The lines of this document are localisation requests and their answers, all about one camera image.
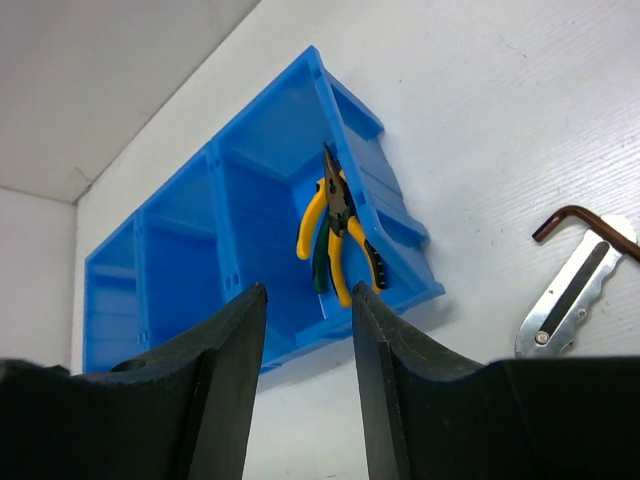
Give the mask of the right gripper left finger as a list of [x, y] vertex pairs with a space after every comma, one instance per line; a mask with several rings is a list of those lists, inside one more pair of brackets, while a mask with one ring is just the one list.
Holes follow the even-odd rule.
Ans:
[[106, 373], [1, 362], [5, 479], [239, 479], [266, 332], [255, 284]]

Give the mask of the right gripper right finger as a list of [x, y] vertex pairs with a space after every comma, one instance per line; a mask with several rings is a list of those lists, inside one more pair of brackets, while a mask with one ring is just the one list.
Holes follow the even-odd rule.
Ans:
[[639, 360], [481, 364], [352, 295], [355, 363], [373, 479], [635, 479]]

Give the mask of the small yellow needle-nose pliers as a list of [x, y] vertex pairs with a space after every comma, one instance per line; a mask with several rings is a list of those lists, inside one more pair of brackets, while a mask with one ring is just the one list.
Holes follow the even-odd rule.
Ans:
[[[339, 162], [336, 161], [329, 146], [325, 146], [323, 148], [323, 169], [324, 169], [323, 176], [325, 174], [338, 174], [340, 171], [343, 171]], [[343, 260], [342, 260], [343, 245], [344, 245], [346, 236], [350, 236], [353, 240], [355, 240], [355, 242], [361, 249], [369, 268], [374, 291], [377, 293], [380, 293], [388, 287], [384, 261], [381, 255], [379, 254], [379, 252], [370, 243], [370, 241], [368, 240], [364, 232], [364, 229], [357, 215], [355, 201], [351, 194], [350, 188], [349, 188], [349, 193], [350, 193], [350, 199], [352, 201], [352, 213], [349, 215], [346, 228], [344, 230], [339, 231], [338, 233], [335, 233], [334, 230], [331, 230], [331, 232], [329, 233], [329, 244], [328, 244], [329, 261], [330, 261], [329, 289], [334, 290], [339, 303], [344, 308], [348, 308], [352, 304], [351, 293], [350, 293], [350, 289], [348, 287], [346, 276], [343, 270]], [[328, 213], [325, 213], [321, 216], [321, 220], [318, 222], [316, 226], [316, 231], [314, 233], [314, 238], [312, 241], [312, 254], [311, 254], [311, 257], [307, 260], [312, 261], [313, 249], [316, 241], [317, 232], [321, 225], [323, 217], [325, 215], [327, 215], [329, 218]]]

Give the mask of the silver metal tool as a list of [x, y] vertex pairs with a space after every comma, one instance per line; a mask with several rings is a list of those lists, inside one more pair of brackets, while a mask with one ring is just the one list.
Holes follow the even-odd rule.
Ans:
[[525, 317], [515, 339], [518, 357], [548, 358], [569, 350], [578, 326], [601, 296], [623, 254], [594, 230], [585, 232], [558, 274]]

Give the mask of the dark green cutting pliers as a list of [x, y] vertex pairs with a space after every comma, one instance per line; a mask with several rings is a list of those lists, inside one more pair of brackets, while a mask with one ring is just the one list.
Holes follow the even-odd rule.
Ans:
[[312, 282], [316, 293], [323, 294], [329, 290], [329, 233], [330, 222], [327, 215], [323, 217], [318, 229], [312, 256]]

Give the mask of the large yellow needle-nose pliers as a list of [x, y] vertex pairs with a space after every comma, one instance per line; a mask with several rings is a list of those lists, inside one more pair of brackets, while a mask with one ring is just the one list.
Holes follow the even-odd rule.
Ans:
[[352, 201], [343, 171], [338, 174], [325, 174], [316, 182], [316, 191], [307, 205], [300, 220], [296, 255], [307, 260], [312, 254], [312, 241], [321, 216], [329, 214], [329, 227], [338, 233], [344, 230], [352, 213]]

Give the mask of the blue bin left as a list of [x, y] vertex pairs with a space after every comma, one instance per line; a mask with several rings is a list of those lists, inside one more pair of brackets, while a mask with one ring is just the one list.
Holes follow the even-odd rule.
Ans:
[[85, 373], [109, 371], [144, 349], [136, 227], [130, 216], [85, 260]]

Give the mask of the blue bin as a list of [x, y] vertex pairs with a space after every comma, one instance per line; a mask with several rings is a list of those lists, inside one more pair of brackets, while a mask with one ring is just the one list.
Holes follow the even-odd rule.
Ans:
[[136, 227], [130, 216], [85, 260], [85, 373], [109, 371], [144, 349]]
[[142, 300], [154, 348], [225, 304], [207, 149], [172, 175], [139, 213]]
[[264, 371], [351, 333], [351, 312], [317, 293], [298, 258], [303, 212], [322, 177], [323, 152], [342, 167], [367, 239], [388, 278], [383, 300], [404, 312], [444, 293], [427, 262], [429, 236], [408, 212], [380, 145], [383, 125], [308, 48], [209, 142], [222, 285], [227, 296], [267, 291]]

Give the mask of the blue bin middle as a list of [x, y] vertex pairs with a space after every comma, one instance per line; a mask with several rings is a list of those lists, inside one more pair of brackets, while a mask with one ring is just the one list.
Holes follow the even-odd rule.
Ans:
[[225, 304], [207, 149], [172, 175], [139, 213], [142, 300], [154, 348]]

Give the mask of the right brown hex key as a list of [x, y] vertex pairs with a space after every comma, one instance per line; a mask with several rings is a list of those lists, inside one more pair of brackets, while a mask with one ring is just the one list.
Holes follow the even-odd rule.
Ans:
[[601, 217], [585, 207], [567, 205], [556, 210], [532, 234], [537, 243], [542, 243], [567, 218], [574, 217], [582, 221], [604, 241], [610, 243], [617, 251], [628, 255], [636, 262], [640, 261], [640, 249], [634, 242], [612, 227]]

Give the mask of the blue bin right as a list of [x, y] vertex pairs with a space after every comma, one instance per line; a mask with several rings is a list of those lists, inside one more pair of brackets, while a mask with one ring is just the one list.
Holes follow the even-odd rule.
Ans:
[[264, 371], [351, 333], [351, 312], [317, 293], [298, 258], [303, 212], [322, 177], [323, 152], [342, 167], [367, 239], [388, 278], [383, 300], [404, 312], [444, 293], [427, 262], [429, 236], [408, 212], [380, 145], [383, 125], [308, 48], [209, 142], [222, 285], [227, 296], [267, 291]]

